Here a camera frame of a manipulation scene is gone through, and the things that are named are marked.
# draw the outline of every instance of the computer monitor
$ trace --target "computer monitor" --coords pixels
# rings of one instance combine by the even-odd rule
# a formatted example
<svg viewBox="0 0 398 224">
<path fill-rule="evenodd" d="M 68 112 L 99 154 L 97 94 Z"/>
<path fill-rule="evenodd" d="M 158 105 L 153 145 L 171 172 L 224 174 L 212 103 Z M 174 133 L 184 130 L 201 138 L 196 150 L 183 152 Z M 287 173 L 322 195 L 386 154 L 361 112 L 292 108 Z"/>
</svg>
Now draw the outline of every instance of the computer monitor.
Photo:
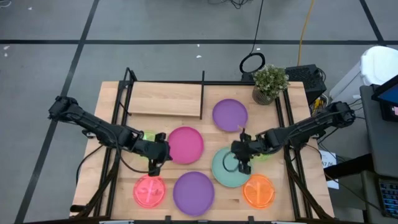
<svg viewBox="0 0 398 224">
<path fill-rule="evenodd" d="M 398 75 L 374 90 L 372 100 L 398 107 Z"/>
</svg>

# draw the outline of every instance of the wooden board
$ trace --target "wooden board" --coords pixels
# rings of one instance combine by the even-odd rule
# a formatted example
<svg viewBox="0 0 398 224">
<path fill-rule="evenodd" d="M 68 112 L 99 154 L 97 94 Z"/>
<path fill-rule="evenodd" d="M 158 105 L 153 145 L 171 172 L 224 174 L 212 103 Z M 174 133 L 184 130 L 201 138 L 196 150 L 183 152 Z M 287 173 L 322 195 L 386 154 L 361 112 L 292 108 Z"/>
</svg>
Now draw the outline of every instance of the wooden board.
<svg viewBox="0 0 398 224">
<path fill-rule="evenodd" d="M 110 93 L 110 82 L 104 82 L 99 94 L 96 115 L 104 114 L 107 111 L 107 121 L 110 121 L 112 111 L 109 99 L 114 98 L 117 91 L 117 83 L 113 83 L 114 95 Z M 169 134 L 172 130 L 180 126 L 191 126 L 201 132 L 205 140 L 205 151 L 200 160 L 190 165 L 178 165 L 173 162 L 167 162 L 161 171 L 167 185 L 165 200 L 155 209 L 144 209 L 138 206 L 132 197 L 132 189 L 135 182 L 142 176 L 128 170 L 122 164 L 119 168 L 119 179 L 116 185 L 114 198 L 113 219 L 132 219 L 132 220 L 164 220 L 166 215 L 171 215 L 173 220 L 247 220 L 249 215 L 254 216 L 255 220 L 294 220 L 292 202 L 290 198 L 289 183 L 283 159 L 282 151 L 274 154 L 265 162 L 255 162 L 253 170 L 268 176 L 274 184 L 276 196 L 271 207 L 264 210 L 251 208 L 243 199 L 241 188 L 227 188 L 220 185 L 211 173 L 210 165 L 215 152 L 225 146 L 229 146 L 234 139 L 239 139 L 238 133 L 226 133 L 219 130 L 212 121 L 211 112 L 214 105 L 225 98 L 234 98 L 239 100 L 248 109 L 249 120 L 247 133 L 252 136 L 258 132 L 269 128 L 278 127 L 277 112 L 275 104 L 261 106 L 256 104 L 251 98 L 252 86 L 205 86 L 203 101 L 203 119 L 189 117 L 164 117 L 157 115 L 133 114 L 128 117 L 127 125 L 143 131 L 151 130 L 155 132 L 164 131 Z M 289 86 L 289 96 L 294 114 L 294 120 L 300 121 L 308 116 L 307 99 L 302 83 L 292 82 Z M 285 114 L 283 97 L 281 98 L 282 108 Z M 308 143 L 317 147 L 316 141 Z M 98 144 L 95 140 L 89 140 L 86 154 L 91 152 Z M 80 181 L 76 188 L 75 199 L 73 203 L 86 204 L 98 187 L 98 181 L 103 163 L 103 152 L 93 155 L 88 159 L 81 169 Z M 135 154 L 123 152 L 124 159 L 134 168 L 147 170 L 147 160 Z M 302 149 L 302 161 L 305 170 L 305 177 L 309 191 L 313 194 L 317 202 L 323 209 L 333 216 L 330 196 L 326 185 L 325 176 L 321 160 L 317 151 L 311 147 Z M 172 199 L 172 189 L 176 180 L 188 171 L 199 171 L 207 175 L 213 182 L 216 190 L 215 202 L 208 212 L 199 217 L 189 217 L 183 214 L 174 204 Z M 302 195 L 297 191 L 300 201 L 300 212 L 305 216 L 302 205 Z M 108 193 L 104 194 L 103 207 L 101 214 L 104 214 L 104 207 L 108 199 Z"/>
<path fill-rule="evenodd" d="M 172 116 L 200 116 L 201 85 L 134 82 L 130 112 Z"/>
</svg>

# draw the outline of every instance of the purple plate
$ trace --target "purple plate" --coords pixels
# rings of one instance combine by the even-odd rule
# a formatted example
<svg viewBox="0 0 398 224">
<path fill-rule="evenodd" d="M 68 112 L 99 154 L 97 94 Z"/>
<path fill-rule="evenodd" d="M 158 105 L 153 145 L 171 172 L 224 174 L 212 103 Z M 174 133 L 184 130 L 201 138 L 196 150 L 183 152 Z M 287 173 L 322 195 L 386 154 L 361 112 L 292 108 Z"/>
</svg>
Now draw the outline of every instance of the purple plate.
<svg viewBox="0 0 398 224">
<path fill-rule="evenodd" d="M 178 178 L 173 189 L 175 205 L 181 212 L 198 216 L 204 214 L 214 202 L 214 186 L 201 172 L 187 172 Z"/>
<path fill-rule="evenodd" d="M 213 108 L 213 121 L 224 131 L 239 131 L 246 127 L 248 111 L 238 100 L 221 100 Z"/>
</svg>

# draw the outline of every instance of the yellow cable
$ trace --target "yellow cable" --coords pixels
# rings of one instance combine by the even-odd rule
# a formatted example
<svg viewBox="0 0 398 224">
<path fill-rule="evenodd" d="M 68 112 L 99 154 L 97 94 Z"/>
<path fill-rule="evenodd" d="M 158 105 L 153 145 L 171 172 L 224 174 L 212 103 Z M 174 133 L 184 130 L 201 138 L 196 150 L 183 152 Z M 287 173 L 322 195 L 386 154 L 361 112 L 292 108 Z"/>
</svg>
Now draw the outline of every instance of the yellow cable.
<svg viewBox="0 0 398 224">
<path fill-rule="evenodd" d="M 313 6 L 313 3 L 314 3 L 314 2 L 315 2 L 315 0 L 311 0 L 311 6 L 310 6 L 310 9 L 308 10 L 307 17 L 305 18 L 303 30 L 301 31 L 300 45 L 298 46 L 298 60 L 297 60 L 297 66 L 300 65 L 300 60 L 301 60 L 301 45 L 302 45 L 302 42 L 303 42 L 303 37 L 304 37 L 305 29 L 307 28 L 307 22 L 308 22 L 308 20 L 309 20 L 309 18 L 310 18 L 310 14 L 311 14 L 312 6 Z"/>
</svg>

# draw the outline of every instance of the white container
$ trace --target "white container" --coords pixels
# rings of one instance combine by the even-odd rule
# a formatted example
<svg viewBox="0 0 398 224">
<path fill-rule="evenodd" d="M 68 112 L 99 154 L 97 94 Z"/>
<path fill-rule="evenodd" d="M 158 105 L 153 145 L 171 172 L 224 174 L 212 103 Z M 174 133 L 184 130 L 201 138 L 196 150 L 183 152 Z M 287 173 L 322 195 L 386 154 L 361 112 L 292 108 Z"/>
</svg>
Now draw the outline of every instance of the white container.
<svg viewBox="0 0 398 224">
<path fill-rule="evenodd" d="M 332 102 L 352 103 L 359 99 L 363 85 L 382 85 L 398 75 L 398 50 L 389 47 L 371 47 L 361 60 L 330 90 Z"/>
</svg>

